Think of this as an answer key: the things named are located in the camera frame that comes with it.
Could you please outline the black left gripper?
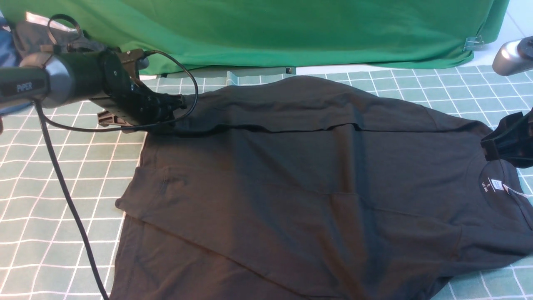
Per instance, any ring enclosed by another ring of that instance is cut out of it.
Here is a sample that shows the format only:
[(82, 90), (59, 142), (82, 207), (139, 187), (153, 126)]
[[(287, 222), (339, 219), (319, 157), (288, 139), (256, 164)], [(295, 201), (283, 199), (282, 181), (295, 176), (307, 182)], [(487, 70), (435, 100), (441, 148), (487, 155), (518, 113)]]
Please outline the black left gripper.
[(125, 92), (91, 98), (90, 101), (133, 126), (173, 120), (175, 110), (187, 108), (181, 95), (157, 93), (136, 85)]

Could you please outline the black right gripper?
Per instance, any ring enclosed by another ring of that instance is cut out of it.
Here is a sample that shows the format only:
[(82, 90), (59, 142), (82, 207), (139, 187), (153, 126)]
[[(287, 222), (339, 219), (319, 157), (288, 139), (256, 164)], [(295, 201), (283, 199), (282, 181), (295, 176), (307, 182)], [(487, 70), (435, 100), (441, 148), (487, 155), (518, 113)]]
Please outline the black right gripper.
[(520, 169), (533, 166), (533, 111), (516, 112), (499, 121), (498, 127), (481, 140), (485, 159), (504, 160)]

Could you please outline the gray left robot arm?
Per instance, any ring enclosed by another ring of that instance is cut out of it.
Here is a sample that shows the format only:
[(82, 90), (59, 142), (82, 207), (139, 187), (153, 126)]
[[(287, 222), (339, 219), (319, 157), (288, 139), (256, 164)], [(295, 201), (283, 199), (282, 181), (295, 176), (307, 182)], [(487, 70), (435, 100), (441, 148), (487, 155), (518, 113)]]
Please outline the gray left robot arm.
[(176, 120), (175, 110), (191, 112), (181, 95), (157, 93), (139, 77), (153, 51), (37, 52), (19, 67), (2, 67), (1, 115), (31, 104), (54, 109), (89, 100), (101, 107), (98, 123), (136, 130)]

